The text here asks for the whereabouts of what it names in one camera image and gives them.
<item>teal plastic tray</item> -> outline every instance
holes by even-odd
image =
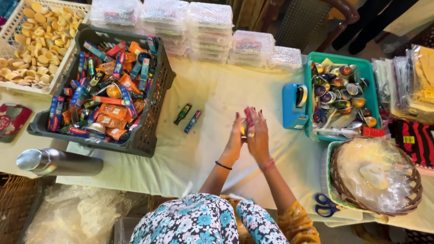
[[[335,55],[335,54],[328,54],[328,53],[317,53],[312,52],[309,53],[307,56],[307,64],[305,65],[305,77],[304,77],[304,83],[307,86],[308,90],[308,99],[306,104],[306,113],[309,115],[309,120],[307,122],[306,127],[306,136],[310,136],[312,131],[312,77],[311,77],[311,70],[310,70],[310,61],[313,61],[315,63],[322,63],[326,58],[328,58],[333,63],[339,63],[339,64],[356,64],[357,67],[360,70],[360,76],[363,78],[366,78],[369,80],[369,86],[363,90],[363,95],[366,98],[366,103],[364,107],[367,107],[372,112],[372,117],[377,119],[377,125],[375,128],[381,129],[381,120],[380,120],[380,111],[378,110],[378,102],[377,102],[377,91],[375,88],[375,79],[374,79],[374,73],[372,71],[372,65],[369,61],[365,59],[357,59],[357,58],[351,58],[341,55]],[[335,139],[330,137],[325,137],[321,135],[317,135],[317,138],[322,141],[346,141],[349,140],[348,138],[342,138],[342,139]]]

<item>tape roll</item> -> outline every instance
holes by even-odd
[[[297,92],[300,91],[299,88],[301,88],[302,94],[300,94],[301,100],[299,103],[296,104],[296,108],[303,107],[303,105],[306,103],[306,100],[307,100],[307,87],[305,85],[299,85],[297,87]]]

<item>mustard yellow sleeve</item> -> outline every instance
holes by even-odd
[[[313,221],[298,201],[278,216],[277,225],[291,244],[321,243]]]

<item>white plastic basket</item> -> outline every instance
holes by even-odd
[[[24,8],[30,8],[30,5],[34,2],[40,3],[44,7],[49,8],[50,10],[61,10],[62,7],[68,7],[72,10],[82,10],[86,12],[86,16],[83,20],[83,23],[88,23],[90,8],[89,4],[82,3],[72,3],[65,2],[59,0],[21,0],[18,4],[9,20],[4,25],[2,31],[0,32],[0,58],[10,59],[15,58],[14,51],[22,50],[23,45],[16,42],[13,38],[14,33],[22,34],[20,25],[26,22],[27,17],[23,14]],[[59,69],[57,73],[54,75],[54,78],[50,84],[50,86],[44,87],[42,89],[35,89],[30,86],[19,86],[16,84],[12,84],[9,82],[0,82],[0,87],[4,87],[9,91],[22,93],[25,95],[38,96],[43,98],[50,98],[57,90],[59,85],[59,81],[62,76],[68,70],[69,65],[71,64],[73,55],[76,53],[76,43],[74,40],[71,42],[71,46],[68,48],[66,55],[63,57],[62,62],[60,63]]]
[[[341,205],[343,207],[350,208],[352,210],[356,210],[356,211],[360,211],[360,212],[372,213],[371,211],[363,210],[363,209],[354,207],[353,205],[350,205],[344,201],[336,199],[332,193],[332,184],[330,181],[330,162],[332,159],[333,148],[339,146],[339,144],[341,144],[341,143],[342,142],[331,142],[322,154],[322,159],[321,159],[321,192],[324,195],[326,195],[332,202],[336,203],[337,205]]]

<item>bubble-wrapped box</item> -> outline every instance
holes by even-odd
[[[269,69],[296,70],[302,67],[301,51],[297,48],[275,46],[274,54],[268,60]]]
[[[144,35],[140,24],[140,0],[93,0],[89,19],[98,28]]]
[[[143,29],[164,41],[168,56],[187,56],[187,7],[180,0],[146,0],[140,15]]]
[[[229,52],[228,64],[265,67],[273,53],[272,34],[237,30],[233,33],[233,45]]]
[[[192,2],[187,8],[187,30],[192,61],[225,63],[232,46],[232,8]]]

